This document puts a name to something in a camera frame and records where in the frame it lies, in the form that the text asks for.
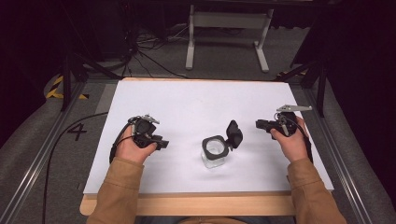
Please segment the yellow black striped tape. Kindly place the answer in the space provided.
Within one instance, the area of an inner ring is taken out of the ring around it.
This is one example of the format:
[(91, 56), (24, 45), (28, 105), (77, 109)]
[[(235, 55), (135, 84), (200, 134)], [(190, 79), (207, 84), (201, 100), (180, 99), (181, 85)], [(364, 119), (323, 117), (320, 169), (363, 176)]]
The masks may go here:
[(64, 95), (60, 92), (60, 87), (63, 84), (64, 77), (62, 75), (59, 75), (56, 77), (56, 79), (53, 81), (52, 86), (50, 87), (48, 93), (46, 94), (46, 98), (57, 98), (57, 99), (63, 99)]

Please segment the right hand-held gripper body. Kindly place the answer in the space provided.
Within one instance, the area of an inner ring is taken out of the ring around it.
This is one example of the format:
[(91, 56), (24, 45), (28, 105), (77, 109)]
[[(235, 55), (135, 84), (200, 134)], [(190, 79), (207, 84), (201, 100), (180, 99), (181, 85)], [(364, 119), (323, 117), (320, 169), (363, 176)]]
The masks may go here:
[(297, 130), (303, 133), (304, 130), (302, 126), (298, 124), (295, 113), (310, 111), (311, 109), (311, 106), (283, 105), (276, 110), (274, 120), (264, 120), (262, 122), (262, 128), (268, 133), (272, 129), (276, 129), (286, 137), (294, 135)]

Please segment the white sheet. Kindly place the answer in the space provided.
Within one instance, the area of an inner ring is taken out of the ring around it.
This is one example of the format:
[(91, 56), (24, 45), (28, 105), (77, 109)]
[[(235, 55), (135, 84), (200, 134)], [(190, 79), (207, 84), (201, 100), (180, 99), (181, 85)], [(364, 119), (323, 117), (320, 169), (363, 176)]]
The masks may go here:
[[(95, 194), (109, 166), (110, 149), (131, 117), (149, 114), (169, 145), (145, 161), (143, 194), (282, 192), (290, 188), (288, 160), (277, 141), (256, 127), (295, 99), (286, 83), (259, 81), (123, 80), (118, 83), (84, 189)], [(224, 164), (208, 169), (202, 142), (226, 134), (235, 120), (244, 135)]]

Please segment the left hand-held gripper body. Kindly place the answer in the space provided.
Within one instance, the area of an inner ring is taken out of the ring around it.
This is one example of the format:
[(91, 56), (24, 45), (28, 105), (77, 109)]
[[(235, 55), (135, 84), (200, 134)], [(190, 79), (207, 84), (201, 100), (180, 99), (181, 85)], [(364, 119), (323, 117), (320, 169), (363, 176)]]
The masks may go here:
[(144, 148), (152, 143), (156, 143), (157, 148), (163, 146), (163, 138), (154, 134), (156, 124), (159, 124), (159, 121), (152, 116), (136, 116), (128, 119), (128, 123), (132, 126), (132, 137), (138, 147)]

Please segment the person's right hand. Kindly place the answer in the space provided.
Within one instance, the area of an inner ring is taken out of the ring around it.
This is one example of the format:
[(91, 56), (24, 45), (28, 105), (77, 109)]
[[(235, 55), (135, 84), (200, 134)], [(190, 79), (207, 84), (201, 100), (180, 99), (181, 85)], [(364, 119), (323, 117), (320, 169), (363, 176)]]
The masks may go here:
[(284, 136), (276, 129), (272, 129), (270, 132), (270, 134), (280, 144), (283, 154), (290, 162), (308, 158), (306, 145), (304, 142), (304, 136), (307, 136), (304, 120), (299, 117), (297, 117), (296, 120), (304, 130), (303, 132), (297, 130), (296, 133), (290, 137)]

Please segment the person's left hand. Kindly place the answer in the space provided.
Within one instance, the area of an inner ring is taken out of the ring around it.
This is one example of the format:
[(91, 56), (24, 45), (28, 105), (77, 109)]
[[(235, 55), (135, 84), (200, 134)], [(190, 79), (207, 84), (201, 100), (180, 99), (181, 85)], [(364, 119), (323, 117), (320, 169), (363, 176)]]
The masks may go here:
[(152, 143), (147, 147), (138, 147), (132, 137), (132, 127), (129, 126), (122, 134), (121, 141), (117, 144), (115, 156), (143, 164), (146, 158), (156, 150), (157, 144)]

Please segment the black tripod stand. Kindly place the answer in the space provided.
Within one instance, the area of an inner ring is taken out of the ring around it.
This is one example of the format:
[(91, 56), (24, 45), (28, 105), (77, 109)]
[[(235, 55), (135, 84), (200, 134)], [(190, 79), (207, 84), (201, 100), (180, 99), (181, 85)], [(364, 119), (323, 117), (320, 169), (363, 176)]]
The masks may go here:
[(313, 61), (307, 64), (300, 65), (289, 72), (281, 72), (276, 76), (275, 82), (285, 82), (292, 77), (305, 72), (304, 77), (299, 82), (303, 89), (311, 89), (315, 83), (318, 83), (316, 109), (318, 114), (324, 117), (324, 94), (326, 88), (327, 72), (322, 61)]
[(64, 78), (64, 98), (62, 111), (65, 111), (72, 102), (72, 82), (71, 76), (74, 76), (77, 82), (85, 83), (88, 80), (88, 73), (84, 64), (89, 65), (94, 71), (104, 74), (105, 76), (121, 80), (120, 76), (117, 76), (113, 72), (104, 68), (99, 63), (88, 59), (87, 57), (74, 51), (74, 45), (71, 42), (71, 38), (66, 34), (60, 32), (58, 34), (60, 41), (63, 43), (64, 47), (64, 63), (62, 66), (62, 76)]

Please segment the metal floor rail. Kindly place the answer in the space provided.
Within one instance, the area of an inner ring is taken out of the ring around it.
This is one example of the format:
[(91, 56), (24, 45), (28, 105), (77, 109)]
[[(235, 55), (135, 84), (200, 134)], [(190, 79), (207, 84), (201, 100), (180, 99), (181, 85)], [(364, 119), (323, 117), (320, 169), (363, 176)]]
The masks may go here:
[(328, 123), (325, 118), (323, 118), (318, 112), (314, 93), (311, 90), (304, 89), (304, 95), (307, 99), (307, 102), (313, 106), (313, 116), (315, 119), (315, 123), (319, 126), (321, 134), (326, 141), (327, 154), (332, 161), (332, 167), (337, 173), (338, 180), (342, 185), (343, 192), (345, 193), (348, 203), (353, 210), (355, 218), (357, 219), (357, 223), (373, 224), (367, 212), (367, 209), (361, 199), (355, 181), (353, 180), (350, 172), (348, 171), (347, 164), (343, 160), (340, 150), (335, 143)]
[(16, 215), (21, 210), (21, 206), (26, 200), (29, 192), (39, 177), (45, 162), (50, 156), (50, 150), (55, 145), (56, 139), (61, 135), (61, 128), (64, 126), (67, 116), (69, 115), (79, 95), (85, 88), (85, 83), (78, 82), (71, 91), (70, 101), (64, 111), (61, 111), (53, 125), (49, 129), (49, 133), (43, 141), (42, 146), (35, 155), (35, 158), (30, 163), (29, 168), (23, 175), (23, 179), (16, 189), (13, 197), (8, 203), (2, 216), (0, 216), (0, 224), (12, 224)]

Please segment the clear jar with black lid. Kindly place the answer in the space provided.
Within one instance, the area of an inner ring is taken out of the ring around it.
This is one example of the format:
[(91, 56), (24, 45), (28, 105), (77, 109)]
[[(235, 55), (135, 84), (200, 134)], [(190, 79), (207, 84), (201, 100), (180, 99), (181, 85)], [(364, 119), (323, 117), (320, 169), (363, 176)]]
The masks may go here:
[(202, 161), (207, 169), (219, 167), (226, 162), (230, 151), (238, 148), (243, 141), (242, 131), (235, 120), (226, 129), (227, 138), (221, 135), (208, 137), (202, 141)]

